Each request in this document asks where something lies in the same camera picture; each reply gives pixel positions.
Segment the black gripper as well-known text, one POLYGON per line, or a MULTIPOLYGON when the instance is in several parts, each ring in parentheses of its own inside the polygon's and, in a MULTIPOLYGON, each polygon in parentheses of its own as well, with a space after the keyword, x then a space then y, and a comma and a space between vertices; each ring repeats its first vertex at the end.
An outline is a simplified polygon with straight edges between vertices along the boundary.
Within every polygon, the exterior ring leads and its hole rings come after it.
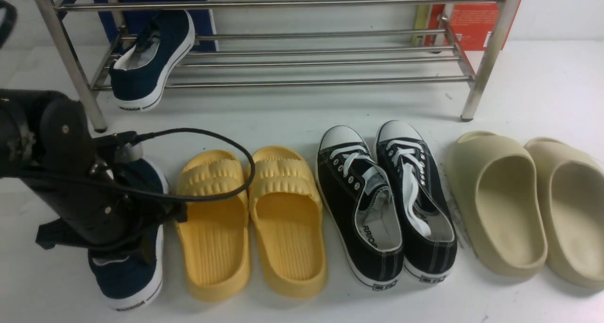
POLYGON ((184 199, 153 190, 134 170, 134 158, 125 156, 154 137, 25 132, 24 183, 59 216, 39 226, 36 243, 150 262, 155 253, 145 235, 170 220, 187 220, 184 199))

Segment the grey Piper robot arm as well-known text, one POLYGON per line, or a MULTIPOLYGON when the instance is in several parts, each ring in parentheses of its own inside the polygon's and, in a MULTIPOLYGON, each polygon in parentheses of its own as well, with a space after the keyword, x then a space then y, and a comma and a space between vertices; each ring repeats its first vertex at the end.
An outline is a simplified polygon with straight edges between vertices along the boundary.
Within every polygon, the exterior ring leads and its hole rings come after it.
POLYGON ((40 247, 147 265, 159 257, 152 233, 184 212, 136 170, 136 136, 93 138, 82 103, 61 92, 1 90, 1 177, 23 181, 59 216, 37 229, 40 247))

